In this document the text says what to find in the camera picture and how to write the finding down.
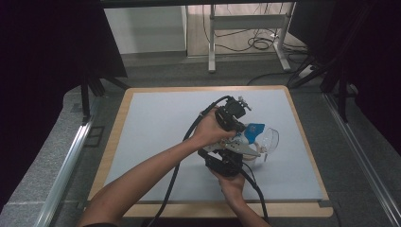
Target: skin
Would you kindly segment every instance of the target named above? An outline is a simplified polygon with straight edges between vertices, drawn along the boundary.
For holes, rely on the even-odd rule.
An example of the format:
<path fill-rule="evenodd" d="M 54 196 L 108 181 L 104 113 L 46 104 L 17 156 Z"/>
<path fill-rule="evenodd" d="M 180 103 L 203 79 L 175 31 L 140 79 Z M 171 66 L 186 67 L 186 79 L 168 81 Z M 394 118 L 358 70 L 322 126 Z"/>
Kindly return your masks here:
<path fill-rule="evenodd" d="M 181 160 L 200 148 L 215 144 L 221 139 L 235 136 L 235 131 L 224 131 L 218 125 L 215 119 L 215 111 L 216 108 L 202 119 L 190 138 L 148 158 L 98 191 L 85 209 L 78 226 L 93 223 L 119 225 L 124 214 Z M 219 176 L 217 173 L 214 174 L 218 177 L 227 202 L 241 219 L 241 222 L 244 225 L 252 223 L 247 216 L 253 210 L 241 199 L 243 181 L 240 178 L 229 180 Z M 256 213 L 253 214 L 253 217 L 263 221 Z"/>

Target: gray floor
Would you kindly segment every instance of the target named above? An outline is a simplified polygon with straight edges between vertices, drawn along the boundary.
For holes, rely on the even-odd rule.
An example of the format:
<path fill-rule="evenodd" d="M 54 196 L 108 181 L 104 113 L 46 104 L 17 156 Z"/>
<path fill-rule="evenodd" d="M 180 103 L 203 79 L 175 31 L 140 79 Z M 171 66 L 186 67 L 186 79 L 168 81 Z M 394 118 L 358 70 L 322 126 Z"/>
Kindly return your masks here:
<path fill-rule="evenodd" d="M 206 58 L 148 57 L 138 60 L 125 56 L 124 61 L 129 77 L 121 80 L 132 87 L 244 86 L 254 77 L 282 72 L 275 54 L 269 53 L 263 56 L 218 57 L 215 74 L 207 72 Z M 283 85 L 289 77 L 270 75 L 251 85 Z M 336 213 L 331 218 L 272 218 L 272 226 L 392 226 L 320 93 L 321 80 L 316 78 L 298 89 L 290 90 L 290 93 Z M 90 133 L 94 137 L 88 138 L 85 143 L 51 226 L 74 226 L 92 186 L 124 95 L 121 88 L 106 80 L 102 82 L 106 95 L 97 98 L 100 103 Z M 0 226 L 32 226 L 36 221 L 80 125 L 79 91 L 77 88 L 65 95 L 60 118 L 37 160 L 5 206 Z M 363 116 L 352 98 L 347 101 L 347 116 L 349 125 L 378 175 L 400 204 L 400 156 Z M 96 137 L 100 131 L 103 131 L 101 136 Z M 140 226 L 142 221 L 128 218 L 123 226 Z M 190 220 L 181 224 L 196 226 Z M 178 226 L 177 222 L 161 226 L 170 225 Z"/>

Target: white surface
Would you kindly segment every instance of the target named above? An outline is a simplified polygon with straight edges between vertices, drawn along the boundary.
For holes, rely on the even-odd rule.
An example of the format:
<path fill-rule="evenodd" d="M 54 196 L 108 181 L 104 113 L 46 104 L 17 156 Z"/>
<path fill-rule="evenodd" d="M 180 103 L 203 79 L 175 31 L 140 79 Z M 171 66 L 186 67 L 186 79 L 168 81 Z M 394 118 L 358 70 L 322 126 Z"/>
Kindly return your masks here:
<path fill-rule="evenodd" d="M 264 155 L 257 158 L 253 167 L 265 199 L 321 199 L 322 191 L 283 90 L 134 94 L 106 183 L 148 157 L 180 143 L 199 112 L 222 96 L 243 96 L 253 108 L 240 118 L 241 122 L 263 123 L 266 128 L 280 133 L 276 151 L 266 163 L 263 162 Z M 141 201 L 162 201 L 172 172 Z M 244 198 L 258 200 L 257 193 L 248 183 L 244 188 Z M 223 201 L 224 198 L 218 180 L 204 165 L 204 160 L 194 153 L 181 162 L 169 200 Z"/>
<path fill-rule="evenodd" d="M 120 54 L 184 51 L 184 7 L 104 9 Z"/>

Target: forearm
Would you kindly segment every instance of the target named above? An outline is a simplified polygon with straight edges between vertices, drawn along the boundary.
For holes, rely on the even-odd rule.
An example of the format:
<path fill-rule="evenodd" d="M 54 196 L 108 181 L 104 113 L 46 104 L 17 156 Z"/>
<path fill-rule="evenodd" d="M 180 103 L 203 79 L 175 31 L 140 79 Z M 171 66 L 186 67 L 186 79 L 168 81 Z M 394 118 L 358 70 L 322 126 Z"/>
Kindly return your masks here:
<path fill-rule="evenodd" d="M 244 227 L 270 227 L 243 199 L 229 202 L 229 205 Z"/>
<path fill-rule="evenodd" d="M 79 225 L 91 223 L 92 217 L 99 222 L 99 214 L 104 217 L 101 222 L 117 223 L 168 171 L 203 146 L 190 138 L 135 166 L 93 197 Z"/>

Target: table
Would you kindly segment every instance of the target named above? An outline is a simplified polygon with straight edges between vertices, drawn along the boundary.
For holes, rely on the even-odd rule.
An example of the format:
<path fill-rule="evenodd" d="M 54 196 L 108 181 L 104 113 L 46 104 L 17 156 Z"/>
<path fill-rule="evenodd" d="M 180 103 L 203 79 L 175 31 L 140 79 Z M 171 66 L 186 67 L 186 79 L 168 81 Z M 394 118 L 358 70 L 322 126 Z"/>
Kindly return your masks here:
<path fill-rule="evenodd" d="M 103 158 L 101 160 L 98 172 L 96 174 L 96 178 L 94 181 L 94 184 L 92 186 L 91 193 L 89 195 L 89 199 L 93 197 L 93 195 L 101 188 L 106 182 L 109 182 L 113 180 L 113 177 L 110 177 L 110 172 L 113 170 L 113 159 L 118 159 L 117 157 L 117 151 L 121 149 L 121 144 L 120 141 L 124 140 L 124 136 L 127 136 L 127 134 L 124 134 L 124 127 L 126 124 L 130 124 L 132 121 L 132 118 L 130 118 L 130 112 L 132 112 L 131 109 L 131 104 L 133 103 L 132 99 L 135 97 L 137 100 L 140 99 L 140 96 L 143 95 L 149 95 L 149 96 L 156 96 L 156 95 L 162 95 L 162 94 L 168 94 L 168 95 L 178 95 L 181 97 L 185 96 L 191 96 L 194 94 L 215 94 L 215 93 L 244 93 L 244 94 L 250 94 L 250 93 L 259 93 L 259 92 L 279 92 L 284 94 L 285 99 L 288 101 L 286 105 L 289 107 L 289 112 L 292 114 L 292 118 L 294 120 L 295 127 L 298 129 L 297 131 L 294 131 L 296 133 L 299 133 L 301 142 L 304 143 L 305 145 L 305 157 L 308 161 L 308 166 L 310 165 L 310 168 L 312 169 L 312 175 L 313 178 L 317 182 L 317 187 L 320 189 L 321 194 L 319 194 L 319 197 L 316 199 L 311 199 L 315 198 L 316 196 L 312 195 L 309 196 L 310 198 L 301 198 L 301 199 L 296 199 L 296 198 L 285 198 L 280 199 L 280 195 L 277 197 L 277 195 L 272 195 L 272 196 L 265 196 L 266 199 L 266 205 L 268 208 L 268 212 L 271 217 L 330 217 L 333 214 L 333 209 L 330 206 L 325 206 L 327 202 L 329 202 L 326 190 L 323 185 L 323 181 L 321 179 L 319 169 L 317 169 L 316 163 L 313 158 L 313 154 L 310 150 L 310 147 L 307 143 L 305 133 L 303 131 L 301 122 L 298 118 L 298 115 L 296 114 L 296 110 L 294 108 L 294 105 L 292 103 L 291 97 L 289 95 L 289 92 L 286 87 L 284 86 L 254 86 L 254 87 L 177 87 L 177 88 L 135 88 L 135 89 L 129 89 L 127 90 L 126 94 L 124 95 L 123 101 L 121 103 L 119 112 L 117 114 L 117 117 L 115 119 L 114 125 L 113 125 L 113 130 L 111 133 L 111 136 L 109 138 L 107 147 L 105 149 Z M 152 138 L 156 141 L 159 141 L 160 138 L 158 136 L 154 136 Z M 161 148 L 165 147 L 168 148 L 168 145 L 162 144 Z M 129 160 L 134 163 L 134 162 L 140 162 L 140 158 L 138 156 L 141 156 L 140 154 L 136 153 L 133 157 L 136 157 L 134 159 Z M 188 201 L 188 198 L 183 198 L 183 199 L 175 199 L 174 198 L 174 189 L 177 190 L 177 188 L 180 188 L 179 185 L 175 185 L 173 188 L 173 193 L 170 197 L 170 200 L 172 201 L 171 204 L 169 204 L 164 213 L 162 214 L 162 217 L 169 217 L 169 218 L 233 218 L 235 217 L 235 214 L 231 211 L 231 209 L 226 205 L 223 199 L 219 200 L 218 196 L 214 196 L 213 193 L 207 194 L 207 196 L 210 196 L 212 198 L 211 200 L 207 200 L 206 198 L 200 198 L 200 199 L 194 199 L 193 201 Z M 126 214 L 126 217 L 141 217 L 141 218 L 150 218 L 153 217 L 160 205 L 155 203 L 153 201 L 155 199 L 148 199 L 148 201 L 140 201 L 138 204 L 135 204 L 131 210 Z M 250 207 L 259 215 L 262 216 L 262 208 L 260 203 L 257 200 L 252 200 L 250 198 L 248 201 L 248 204 Z"/>

